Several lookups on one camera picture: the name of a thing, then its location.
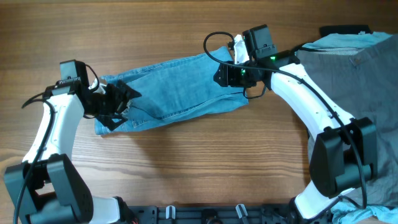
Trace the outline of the light blue denim jeans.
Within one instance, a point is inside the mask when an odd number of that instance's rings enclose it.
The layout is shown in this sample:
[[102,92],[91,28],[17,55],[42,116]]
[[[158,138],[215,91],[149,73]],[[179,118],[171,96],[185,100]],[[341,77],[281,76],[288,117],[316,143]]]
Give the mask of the light blue denim jeans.
[[116,131],[145,131],[247,105],[242,88],[221,87],[214,81],[219,64],[211,57],[231,60],[228,49],[220,47],[210,55],[179,58],[104,76],[106,83],[122,81],[141,94],[127,104],[122,113],[127,120]]

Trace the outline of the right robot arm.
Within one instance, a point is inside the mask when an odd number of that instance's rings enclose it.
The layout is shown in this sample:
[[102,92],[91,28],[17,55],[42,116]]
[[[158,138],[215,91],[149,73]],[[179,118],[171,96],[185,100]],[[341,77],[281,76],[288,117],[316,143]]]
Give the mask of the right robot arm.
[[298,115],[314,138],[310,183],[286,205],[263,206],[267,222],[329,223],[331,208],[354,189],[376,179],[376,128],[334,103],[305,71],[293,50],[279,52],[267,25],[246,30],[228,43],[234,60],[220,62],[213,79],[247,89],[263,82]]

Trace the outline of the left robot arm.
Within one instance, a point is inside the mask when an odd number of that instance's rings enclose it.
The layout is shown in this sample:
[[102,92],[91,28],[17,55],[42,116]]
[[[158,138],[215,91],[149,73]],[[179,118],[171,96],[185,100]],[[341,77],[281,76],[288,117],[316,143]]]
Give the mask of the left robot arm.
[[23,104],[42,103],[44,113],[30,150],[4,174],[13,223],[139,223],[121,197],[93,196],[71,162],[81,119],[113,131],[126,122],[129,101],[141,96],[122,81],[89,83],[90,68],[77,60],[60,63],[61,79]]

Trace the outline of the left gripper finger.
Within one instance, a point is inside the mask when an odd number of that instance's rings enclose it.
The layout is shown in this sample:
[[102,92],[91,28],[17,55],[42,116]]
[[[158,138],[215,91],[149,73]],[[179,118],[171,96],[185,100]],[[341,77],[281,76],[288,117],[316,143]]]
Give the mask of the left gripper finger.
[[110,131],[114,131],[127,121],[127,118],[121,114],[98,115],[96,119]]
[[130,99],[139,98],[142,96],[138,91],[133,90],[121,80],[118,80],[116,88],[117,90],[115,92],[115,96],[118,101],[128,101]]

